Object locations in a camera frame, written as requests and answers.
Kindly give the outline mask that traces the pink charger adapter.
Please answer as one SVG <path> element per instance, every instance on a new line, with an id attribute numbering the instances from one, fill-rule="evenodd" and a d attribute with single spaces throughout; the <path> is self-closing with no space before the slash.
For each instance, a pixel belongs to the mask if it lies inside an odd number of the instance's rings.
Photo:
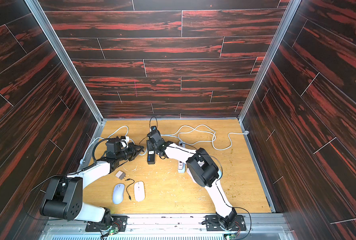
<path id="1" fill-rule="evenodd" d="M 125 178 L 125 176 L 126 176 L 126 173 L 124 173 L 123 171 L 118 171 L 116 173 L 116 177 L 120 180 L 123 180 Z"/>

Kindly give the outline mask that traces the white mouse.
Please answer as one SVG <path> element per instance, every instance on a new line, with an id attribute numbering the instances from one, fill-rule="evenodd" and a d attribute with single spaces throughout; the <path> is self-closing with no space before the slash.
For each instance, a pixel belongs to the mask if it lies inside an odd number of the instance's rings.
<path id="1" fill-rule="evenodd" d="M 125 185 L 120 183 L 114 186 L 113 190 L 113 203 L 119 205 L 124 200 Z"/>

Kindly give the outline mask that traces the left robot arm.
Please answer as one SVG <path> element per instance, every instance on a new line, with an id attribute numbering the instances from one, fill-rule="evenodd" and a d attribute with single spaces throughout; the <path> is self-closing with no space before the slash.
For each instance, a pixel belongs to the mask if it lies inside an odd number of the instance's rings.
<path id="1" fill-rule="evenodd" d="M 119 167 L 120 161 L 132 161 L 143 151 L 143 146 L 129 143 L 126 148 L 117 152 L 106 152 L 104 157 L 81 172 L 51 178 L 39 209 L 40 214 L 68 221 L 88 221 L 111 226 L 114 221 L 110 210 L 85 204 L 83 190 L 112 173 Z"/>

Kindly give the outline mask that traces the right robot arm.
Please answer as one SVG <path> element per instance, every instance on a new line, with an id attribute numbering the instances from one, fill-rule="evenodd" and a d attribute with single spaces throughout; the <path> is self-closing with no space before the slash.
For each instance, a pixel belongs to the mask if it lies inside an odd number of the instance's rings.
<path id="1" fill-rule="evenodd" d="M 227 231 L 232 229 L 237 212 L 221 187 L 219 168 L 211 156 L 203 148 L 190 150 L 171 141 L 166 142 L 158 133 L 149 133 L 148 138 L 157 155 L 175 159 L 187 165 L 187 172 L 194 182 L 204 187 L 213 201 L 220 226 Z"/>

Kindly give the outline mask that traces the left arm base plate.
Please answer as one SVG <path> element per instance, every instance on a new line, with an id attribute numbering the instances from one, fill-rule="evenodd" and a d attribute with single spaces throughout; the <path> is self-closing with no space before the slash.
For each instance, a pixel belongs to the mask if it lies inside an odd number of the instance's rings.
<path id="1" fill-rule="evenodd" d="M 85 232 L 87 233 L 113 233 L 124 232 L 127 227 L 128 216 L 111 215 L 111 217 L 104 217 L 101 222 L 87 222 Z"/>

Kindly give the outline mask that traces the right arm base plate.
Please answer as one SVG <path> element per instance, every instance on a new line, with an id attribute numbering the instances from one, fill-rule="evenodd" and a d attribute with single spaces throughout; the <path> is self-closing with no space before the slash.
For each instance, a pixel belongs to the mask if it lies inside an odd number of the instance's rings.
<path id="1" fill-rule="evenodd" d="M 247 228 L 242 215 L 236 215 L 234 219 L 232 218 L 223 218 L 218 214 L 206 215 L 201 224 L 206 226 L 207 231 L 246 231 Z"/>

